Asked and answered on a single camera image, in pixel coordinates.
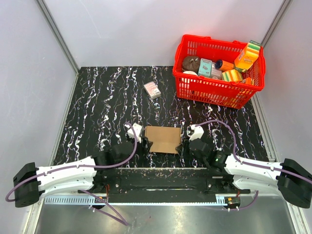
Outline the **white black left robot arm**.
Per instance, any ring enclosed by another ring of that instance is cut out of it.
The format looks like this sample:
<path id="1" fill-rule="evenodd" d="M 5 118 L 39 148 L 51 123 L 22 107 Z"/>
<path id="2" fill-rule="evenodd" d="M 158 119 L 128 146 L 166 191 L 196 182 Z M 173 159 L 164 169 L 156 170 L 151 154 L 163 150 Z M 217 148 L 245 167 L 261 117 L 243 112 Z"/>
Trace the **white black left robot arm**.
<path id="1" fill-rule="evenodd" d="M 136 154 L 147 154 L 153 142 L 142 137 L 112 146 L 98 156 L 88 156 L 79 161 L 57 166 L 37 167 L 34 162 L 25 164 L 13 177 L 13 189 L 5 200 L 15 207 L 33 205 L 40 198 L 59 194 L 93 190 L 100 193 L 106 182 L 96 176 L 101 170 L 114 169 L 130 161 Z"/>

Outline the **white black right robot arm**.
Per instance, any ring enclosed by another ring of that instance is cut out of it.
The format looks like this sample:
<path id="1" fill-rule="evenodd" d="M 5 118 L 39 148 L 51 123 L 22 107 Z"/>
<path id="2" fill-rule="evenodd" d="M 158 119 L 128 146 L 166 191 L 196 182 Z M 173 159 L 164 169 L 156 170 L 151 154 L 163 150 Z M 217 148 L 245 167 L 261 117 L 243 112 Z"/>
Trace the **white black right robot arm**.
<path id="1" fill-rule="evenodd" d="M 176 147 L 182 157 L 199 160 L 211 177 L 222 178 L 222 189 L 275 194 L 288 203 L 308 209 L 312 202 L 312 175 L 293 159 L 265 162 L 213 150 L 201 139 L 185 140 Z"/>

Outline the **brown cardboard box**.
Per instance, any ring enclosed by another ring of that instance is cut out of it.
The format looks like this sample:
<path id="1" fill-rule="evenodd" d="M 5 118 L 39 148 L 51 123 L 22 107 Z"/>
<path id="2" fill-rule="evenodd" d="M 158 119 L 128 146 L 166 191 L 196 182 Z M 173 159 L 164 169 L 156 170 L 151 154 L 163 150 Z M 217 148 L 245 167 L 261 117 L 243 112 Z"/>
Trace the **brown cardboard box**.
<path id="1" fill-rule="evenodd" d="M 145 137 L 152 142 L 150 152 L 177 154 L 176 147 L 181 144 L 181 129 L 176 127 L 147 126 Z"/>

